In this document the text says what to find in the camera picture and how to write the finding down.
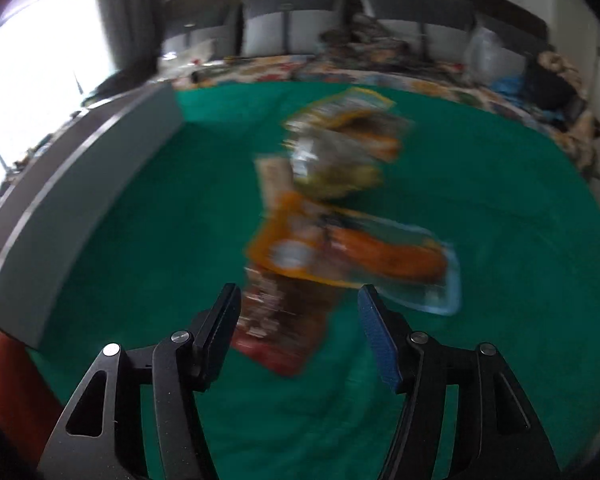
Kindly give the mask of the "red spicy fish bag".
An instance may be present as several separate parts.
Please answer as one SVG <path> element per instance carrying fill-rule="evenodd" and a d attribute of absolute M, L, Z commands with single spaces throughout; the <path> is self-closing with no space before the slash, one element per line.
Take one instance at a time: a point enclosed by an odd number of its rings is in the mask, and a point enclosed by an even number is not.
<path fill-rule="evenodd" d="M 320 345 L 338 288 L 287 278 L 253 263 L 245 267 L 242 308 L 230 345 L 271 372 L 301 372 Z"/>

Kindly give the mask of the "orange chicken leg pouch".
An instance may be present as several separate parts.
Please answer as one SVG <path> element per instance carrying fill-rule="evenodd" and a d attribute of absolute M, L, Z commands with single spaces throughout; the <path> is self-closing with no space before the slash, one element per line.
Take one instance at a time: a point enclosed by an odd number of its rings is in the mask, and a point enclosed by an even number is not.
<path fill-rule="evenodd" d="M 348 289 L 369 284 L 402 307 L 442 316 L 460 312 L 460 263 L 449 243 L 421 226 L 297 192 L 279 197 L 246 254 L 287 278 Z"/>

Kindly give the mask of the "brown balls snack bag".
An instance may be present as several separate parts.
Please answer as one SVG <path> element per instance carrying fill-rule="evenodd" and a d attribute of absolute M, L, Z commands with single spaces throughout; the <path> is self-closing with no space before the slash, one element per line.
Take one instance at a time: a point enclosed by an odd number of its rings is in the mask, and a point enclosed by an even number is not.
<path fill-rule="evenodd" d="M 343 133 L 313 127 L 285 141 L 294 186 L 314 200 L 339 200 L 381 184 L 381 169 L 362 144 Z"/>

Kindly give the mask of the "yellow peanut snack bag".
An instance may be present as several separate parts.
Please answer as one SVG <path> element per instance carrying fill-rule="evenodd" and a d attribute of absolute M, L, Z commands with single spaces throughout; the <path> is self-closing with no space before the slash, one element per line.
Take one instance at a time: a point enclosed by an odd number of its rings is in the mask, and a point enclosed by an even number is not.
<path fill-rule="evenodd" d="M 284 122 L 284 127 L 288 131 L 300 131 L 304 128 L 334 130 L 353 119 L 385 113 L 393 107 L 393 100 L 378 92 L 365 88 L 350 88 L 298 110 Z"/>

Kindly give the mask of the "green satin tablecloth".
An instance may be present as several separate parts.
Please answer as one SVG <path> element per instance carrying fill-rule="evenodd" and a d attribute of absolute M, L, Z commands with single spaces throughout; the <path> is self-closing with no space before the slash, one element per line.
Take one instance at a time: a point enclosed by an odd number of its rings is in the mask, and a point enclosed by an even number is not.
<path fill-rule="evenodd" d="M 339 92 L 322 82 L 180 91 L 184 122 L 137 174 L 76 259 L 34 365 L 67 401 L 99 350 L 186 327 L 221 287 L 244 284 L 263 220 L 254 162 L 279 152 L 284 121 Z M 454 250 L 460 310 L 406 310 L 415 330 L 463 349 L 494 344 L 558 463 L 600 429 L 600 207 L 545 133 L 465 104 L 391 90 L 410 128 L 377 188 L 347 207 L 419 226 Z M 401 399 L 363 335 L 361 279 L 340 273 L 320 342 L 280 376 L 238 351 L 197 400 L 224 479 L 373 479 Z"/>

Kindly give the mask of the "white storage box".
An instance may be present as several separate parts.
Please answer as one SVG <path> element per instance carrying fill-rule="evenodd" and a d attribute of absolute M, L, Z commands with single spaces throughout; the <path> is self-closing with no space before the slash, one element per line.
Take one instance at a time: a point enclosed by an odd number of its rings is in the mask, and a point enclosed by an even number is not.
<path fill-rule="evenodd" d="M 0 331 L 36 349 L 102 217 L 184 119 L 172 84 L 81 110 L 0 199 Z"/>

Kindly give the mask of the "beige patterned blanket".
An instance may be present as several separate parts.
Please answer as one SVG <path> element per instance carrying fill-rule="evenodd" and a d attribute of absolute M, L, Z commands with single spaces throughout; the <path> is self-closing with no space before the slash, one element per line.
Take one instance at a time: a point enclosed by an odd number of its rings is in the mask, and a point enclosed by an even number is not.
<path fill-rule="evenodd" d="M 580 175 L 588 182 L 600 181 L 598 154 L 594 142 L 600 140 L 600 121 L 588 106 L 588 97 L 582 77 L 574 65 L 563 55 L 544 51 L 536 62 L 565 82 L 574 96 L 562 111 L 562 126 L 551 126 L 550 137 L 568 156 Z"/>

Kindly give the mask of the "black cushion bag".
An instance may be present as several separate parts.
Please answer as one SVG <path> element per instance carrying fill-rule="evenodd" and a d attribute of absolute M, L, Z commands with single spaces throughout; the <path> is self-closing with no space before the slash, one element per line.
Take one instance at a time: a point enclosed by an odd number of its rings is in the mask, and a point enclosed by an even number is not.
<path fill-rule="evenodd" d="M 582 78 L 571 67 L 551 70 L 537 60 L 529 60 L 524 70 L 522 100 L 539 110 L 562 113 L 574 122 L 586 109 Z"/>

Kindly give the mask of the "blue plastic bag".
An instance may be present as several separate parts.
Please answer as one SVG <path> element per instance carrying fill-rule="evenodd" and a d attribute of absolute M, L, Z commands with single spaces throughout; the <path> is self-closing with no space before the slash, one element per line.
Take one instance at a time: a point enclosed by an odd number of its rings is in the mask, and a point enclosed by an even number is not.
<path fill-rule="evenodd" d="M 507 101 L 520 101 L 524 88 L 523 76 L 507 76 L 493 81 L 489 89 Z"/>

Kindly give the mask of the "grey pillow far right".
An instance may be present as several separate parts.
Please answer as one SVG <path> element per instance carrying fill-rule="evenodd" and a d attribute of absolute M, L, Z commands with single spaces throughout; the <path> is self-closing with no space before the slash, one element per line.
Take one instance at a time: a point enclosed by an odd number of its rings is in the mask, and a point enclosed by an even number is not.
<path fill-rule="evenodd" d="M 511 24 L 491 18 L 483 13 L 476 15 L 475 28 L 479 26 L 492 30 L 501 39 L 505 50 L 506 69 L 504 77 L 522 76 L 529 58 L 536 58 L 542 52 L 553 50 L 547 40 L 535 37 Z"/>

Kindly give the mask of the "grey pillow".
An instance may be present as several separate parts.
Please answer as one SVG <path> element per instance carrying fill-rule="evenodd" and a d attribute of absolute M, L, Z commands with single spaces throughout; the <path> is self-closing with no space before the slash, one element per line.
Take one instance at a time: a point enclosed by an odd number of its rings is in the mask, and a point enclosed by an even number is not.
<path fill-rule="evenodd" d="M 233 26 L 198 27 L 185 22 L 171 22 L 166 25 L 160 61 L 219 61 L 235 53 L 235 44 Z"/>
<path fill-rule="evenodd" d="M 415 54 L 436 62 L 461 63 L 474 27 L 467 0 L 361 0 L 363 11 L 406 41 Z"/>
<path fill-rule="evenodd" d="M 344 0 L 242 0 L 245 58 L 314 54 L 323 32 L 340 28 Z"/>
<path fill-rule="evenodd" d="M 511 24 L 491 18 L 483 13 L 476 15 L 475 28 L 479 26 L 492 30 L 501 39 L 505 50 L 506 69 L 504 77 L 522 76 L 529 58 L 536 58 L 542 52 L 553 50 L 547 40 L 535 37 Z"/>

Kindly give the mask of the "clear plastic bag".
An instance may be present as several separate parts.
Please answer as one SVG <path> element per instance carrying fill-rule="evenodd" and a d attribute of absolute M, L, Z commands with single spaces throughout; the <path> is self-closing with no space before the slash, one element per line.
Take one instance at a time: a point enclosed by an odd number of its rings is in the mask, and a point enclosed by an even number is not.
<path fill-rule="evenodd" d="M 505 76 L 504 47 L 492 30 L 479 26 L 471 33 L 464 53 L 465 78 L 488 86 Z"/>

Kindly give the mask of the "grey pillow far left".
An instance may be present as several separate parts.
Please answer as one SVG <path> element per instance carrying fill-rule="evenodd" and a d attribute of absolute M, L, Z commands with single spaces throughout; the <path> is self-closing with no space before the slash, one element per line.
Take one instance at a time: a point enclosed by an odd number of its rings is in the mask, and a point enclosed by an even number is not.
<path fill-rule="evenodd" d="M 235 53 L 235 44 L 233 26 L 198 27 L 185 22 L 171 22 L 166 25 L 160 61 L 219 61 Z"/>

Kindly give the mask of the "floral patterned cloth bundle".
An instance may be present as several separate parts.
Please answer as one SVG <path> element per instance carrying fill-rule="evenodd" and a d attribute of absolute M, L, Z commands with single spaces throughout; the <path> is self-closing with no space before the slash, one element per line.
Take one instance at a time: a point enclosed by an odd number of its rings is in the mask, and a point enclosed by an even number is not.
<path fill-rule="evenodd" d="M 322 32 L 317 58 L 339 68 L 378 72 L 404 73 L 426 65 L 406 40 L 393 36 L 376 18 L 362 13 L 340 28 Z"/>

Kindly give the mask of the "grey curtain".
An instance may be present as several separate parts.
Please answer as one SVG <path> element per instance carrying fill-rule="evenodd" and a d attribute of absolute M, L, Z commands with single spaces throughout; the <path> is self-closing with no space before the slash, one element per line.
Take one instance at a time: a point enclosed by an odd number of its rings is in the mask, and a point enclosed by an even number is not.
<path fill-rule="evenodd" d="M 114 68 L 146 78 L 157 70 L 164 35 L 163 0 L 96 0 Z"/>

